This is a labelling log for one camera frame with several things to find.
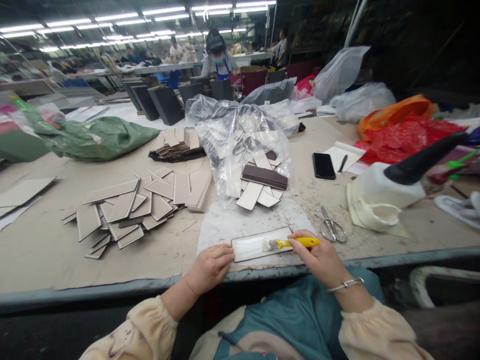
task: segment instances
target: work table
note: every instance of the work table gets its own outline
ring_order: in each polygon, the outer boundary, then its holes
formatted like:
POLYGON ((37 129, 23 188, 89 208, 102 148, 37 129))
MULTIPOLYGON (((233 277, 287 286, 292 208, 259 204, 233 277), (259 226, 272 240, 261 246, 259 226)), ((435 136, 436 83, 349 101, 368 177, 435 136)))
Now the work table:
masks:
MULTIPOLYGON (((294 174, 284 197, 302 208, 317 233, 323 220, 321 206, 325 206, 348 234, 346 244, 335 245, 346 264, 373 268, 480 254, 480 233, 439 210, 428 199, 400 215, 409 238, 353 226, 346 185, 354 175, 344 172, 336 180, 315 178, 312 153, 327 150, 335 141, 352 145, 358 139, 356 127, 340 125, 333 117, 308 118, 303 123, 305 132, 290 138, 294 174)), ((22 179, 57 177, 40 201, 0 231, 0 270, 4 274, 0 279, 1 311, 161 290, 189 270, 205 214, 183 209, 125 249, 107 249, 101 260, 85 258, 89 244, 78 242, 73 223, 63 225, 61 221, 64 210, 78 207, 90 192, 133 180, 134 174, 144 173, 146 168, 167 166, 176 173, 192 173, 210 166, 207 157, 174 164, 154 162, 148 158, 149 150, 154 148, 152 140, 116 160, 98 163, 58 158, 50 152, 34 162, 14 164, 0 172, 0 193, 22 179)), ((306 272, 304 266, 236 266, 234 270, 239 271, 230 272, 226 281, 306 272)))

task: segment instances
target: smartphone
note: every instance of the smartphone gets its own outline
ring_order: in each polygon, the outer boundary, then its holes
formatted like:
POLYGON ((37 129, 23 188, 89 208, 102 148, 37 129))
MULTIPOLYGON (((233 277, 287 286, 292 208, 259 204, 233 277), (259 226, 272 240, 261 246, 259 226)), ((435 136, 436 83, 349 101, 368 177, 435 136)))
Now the smartphone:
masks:
POLYGON ((315 170, 315 177, 319 179, 335 180, 334 165, 329 154, 313 154, 313 169, 315 170))

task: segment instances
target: right hand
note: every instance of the right hand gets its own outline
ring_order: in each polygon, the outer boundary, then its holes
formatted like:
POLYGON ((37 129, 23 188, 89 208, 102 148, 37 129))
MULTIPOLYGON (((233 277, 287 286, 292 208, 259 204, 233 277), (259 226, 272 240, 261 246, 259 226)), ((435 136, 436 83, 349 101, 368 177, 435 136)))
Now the right hand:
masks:
POLYGON ((333 245, 308 230, 300 230, 288 235, 288 242, 293 252, 300 256, 305 265, 327 288, 332 289, 342 285, 342 282, 351 280, 353 277, 342 264, 333 245), (316 238, 320 245, 313 246, 311 252, 296 241, 296 238, 316 238))

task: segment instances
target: red plastic bag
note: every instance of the red plastic bag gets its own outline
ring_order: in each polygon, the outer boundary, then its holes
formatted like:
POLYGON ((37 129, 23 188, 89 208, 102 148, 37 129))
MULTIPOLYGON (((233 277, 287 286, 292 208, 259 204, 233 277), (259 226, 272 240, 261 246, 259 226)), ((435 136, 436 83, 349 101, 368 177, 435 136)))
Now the red plastic bag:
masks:
POLYGON ((396 164, 420 150, 432 145, 463 128, 443 120, 408 115, 402 122, 381 130, 365 130, 366 140, 355 143, 357 148, 366 150, 360 160, 396 164))

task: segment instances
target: left hand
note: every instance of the left hand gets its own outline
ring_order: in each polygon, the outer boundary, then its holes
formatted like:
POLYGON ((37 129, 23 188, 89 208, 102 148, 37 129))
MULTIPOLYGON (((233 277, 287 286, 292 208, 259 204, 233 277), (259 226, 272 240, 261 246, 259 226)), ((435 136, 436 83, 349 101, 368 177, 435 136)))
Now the left hand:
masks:
POLYGON ((234 258, 230 244, 213 245, 200 252, 185 274, 190 290, 199 297, 220 284, 234 258))

